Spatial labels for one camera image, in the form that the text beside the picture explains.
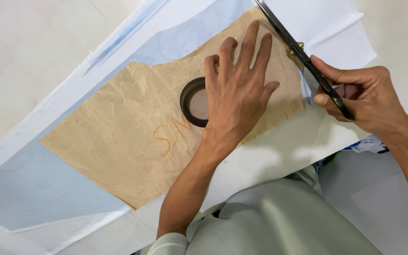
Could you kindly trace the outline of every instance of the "light green sleeve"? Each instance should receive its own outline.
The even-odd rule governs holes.
[[[185,255],[188,243],[184,235],[168,233],[155,241],[147,255]]]

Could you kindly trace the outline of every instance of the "scissors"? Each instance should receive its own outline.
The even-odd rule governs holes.
[[[303,51],[303,43],[298,43],[292,38],[291,34],[287,32],[286,28],[281,24],[281,22],[276,18],[275,14],[269,9],[269,7],[264,3],[263,0],[255,0],[261,11],[264,13],[265,17],[269,21],[270,25],[275,29],[280,38],[284,43],[289,46],[291,53],[297,56],[297,58],[303,63],[306,68],[312,73],[316,81],[319,83],[321,88],[329,95],[335,102],[344,118],[349,121],[354,121],[354,116],[350,113],[343,99],[338,95],[338,93],[332,88],[332,86],[327,82],[327,80],[322,76],[322,74],[316,69],[316,67],[311,63],[311,59]]]

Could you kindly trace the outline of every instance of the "tan paper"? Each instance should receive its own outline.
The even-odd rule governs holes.
[[[203,129],[184,119],[180,92],[204,76],[204,58],[217,54],[225,38],[241,43],[253,20],[261,21],[256,52],[262,36],[273,34],[266,84],[281,85],[243,142],[280,124],[304,110],[300,75],[285,44],[253,8],[184,58],[156,66],[130,63],[40,142],[134,209],[150,202],[171,187],[200,143]]]

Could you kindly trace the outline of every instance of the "tape roll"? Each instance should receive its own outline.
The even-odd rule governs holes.
[[[187,85],[185,85],[182,93],[180,94],[180,109],[184,113],[185,119],[187,119],[191,124],[205,128],[207,125],[208,119],[198,119],[190,113],[189,108],[187,107],[187,99],[192,94],[193,91],[205,88],[205,77],[196,78]]]

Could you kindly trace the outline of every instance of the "fingernail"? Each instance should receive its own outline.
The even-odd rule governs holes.
[[[328,96],[327,95],[316,95],[314,97],[314,102],[318,105],[326,105],[326,103],[328,102]]]

